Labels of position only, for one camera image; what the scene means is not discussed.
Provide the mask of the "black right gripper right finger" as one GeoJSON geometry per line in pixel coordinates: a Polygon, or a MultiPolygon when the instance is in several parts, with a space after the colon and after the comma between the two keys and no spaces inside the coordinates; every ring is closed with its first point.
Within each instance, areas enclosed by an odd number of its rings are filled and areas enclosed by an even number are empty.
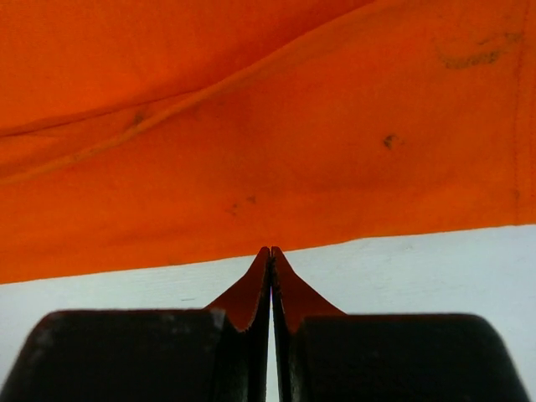
{"type": "Polygon", "coordinates": [[[472,314],[347,314],[271,249],[283,401],[526,401],[508,350],[472,314]]]}

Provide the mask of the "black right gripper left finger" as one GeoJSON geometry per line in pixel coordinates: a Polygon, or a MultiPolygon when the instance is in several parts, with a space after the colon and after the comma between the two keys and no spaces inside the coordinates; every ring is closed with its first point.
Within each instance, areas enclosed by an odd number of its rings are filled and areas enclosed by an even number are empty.
{"type": "Polygon", "coordinates": [[[28,335],[4,401],[262,401],[271,252],[201,309],[62,310],[28,335]]]}

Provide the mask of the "orange t shirt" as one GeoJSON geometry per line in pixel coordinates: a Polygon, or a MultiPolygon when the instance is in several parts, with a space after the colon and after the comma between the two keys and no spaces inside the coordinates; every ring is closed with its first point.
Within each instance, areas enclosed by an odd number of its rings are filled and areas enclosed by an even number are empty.
{"type": "Polygon", "coordinates": [[[4,283],[535,221],[532,1],[4,1],[4,283]]]}

